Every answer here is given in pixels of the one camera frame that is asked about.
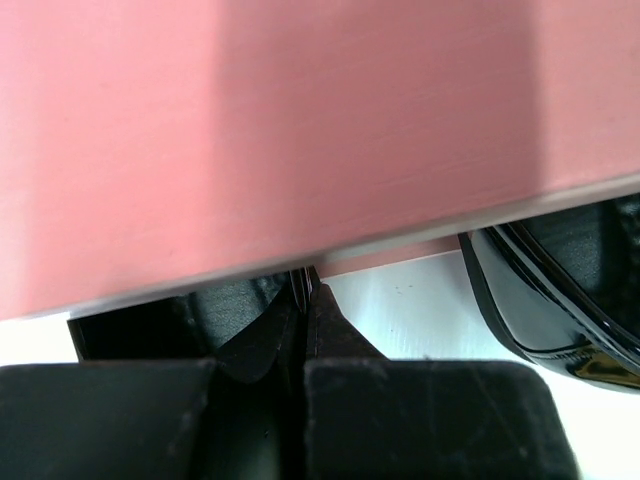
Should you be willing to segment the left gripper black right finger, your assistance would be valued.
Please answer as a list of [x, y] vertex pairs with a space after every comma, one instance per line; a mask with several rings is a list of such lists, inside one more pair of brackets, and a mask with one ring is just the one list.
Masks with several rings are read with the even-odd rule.
[[331, 289], [309, 308], [304, 446], [310, 479], [575, 479], [552, 395], [509, 361], [385, 358]]

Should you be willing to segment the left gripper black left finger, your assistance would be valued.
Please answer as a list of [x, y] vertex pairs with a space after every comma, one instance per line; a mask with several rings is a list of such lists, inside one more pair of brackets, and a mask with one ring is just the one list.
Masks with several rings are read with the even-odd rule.
[[300, 479], [301, 314], [284, 286], [214, 357], [1, 371], [5, 479]]

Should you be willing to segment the black loafer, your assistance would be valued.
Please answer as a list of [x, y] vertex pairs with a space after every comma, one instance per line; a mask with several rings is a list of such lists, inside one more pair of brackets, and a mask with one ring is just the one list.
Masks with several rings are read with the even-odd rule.
[[639, 196], [459, 234], [499, 343], [583, 382], [639, 390]]
[[313, 267], [231, 280], [67, 322], [80, 361], [197, 358], [216, 352], [263, 314], [282, 289], [307, 306]]

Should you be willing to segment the black loafer back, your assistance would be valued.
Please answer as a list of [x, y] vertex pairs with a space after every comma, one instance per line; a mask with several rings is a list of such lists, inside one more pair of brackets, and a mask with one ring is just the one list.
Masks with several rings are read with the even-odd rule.
[[639, 196], [459, 234], [499, 343], [583, 382], [639, 390]]

